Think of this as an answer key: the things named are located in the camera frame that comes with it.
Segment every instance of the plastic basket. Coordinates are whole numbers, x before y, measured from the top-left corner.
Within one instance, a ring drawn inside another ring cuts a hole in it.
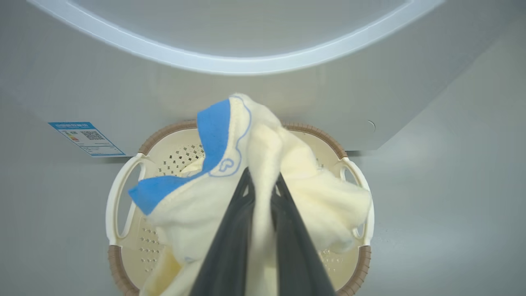
[[[347,158],[343,147],[325,132],[297,123],[284,127],[307,143],[318,163],[335,176],[345,180],[345,172],[354,176],[357,185],[369,190],[360,169]],[[124,295],[138,295],[163,251],[155,228],[134,203],[128,212],[124,230],[117,230],[117,210],[124,184],[132,170],[140,165],[139,180],[163,175],[179,175],[190,163],[205,157],[196,121],[169,125],[153,134],[117,174],[106,206],[106,235],[109,240],[108,260],[115,283]],[[354,295],[363,284],[371,260],[370,241],[374,231],[375,214],[371,205],[362,231],[355,229],[357,247],[345,254],[320,250],[319,255],[338,295]]]

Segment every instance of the towel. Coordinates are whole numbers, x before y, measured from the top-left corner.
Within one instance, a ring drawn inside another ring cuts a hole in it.
[[[204,160],[185,168],[184,177],[144,179],[129,191],[166,246],[140,295],[190,293],[246,167],[256,192],[247,295],[277,294],[270,196],[280,172],[316,249],[353,247],[352,230],[367,217],[370,193],[320,168],[310,147],[268,108],[234,94],[199,112],[197,125]],[[174,262],[182,265],[178,273]]]

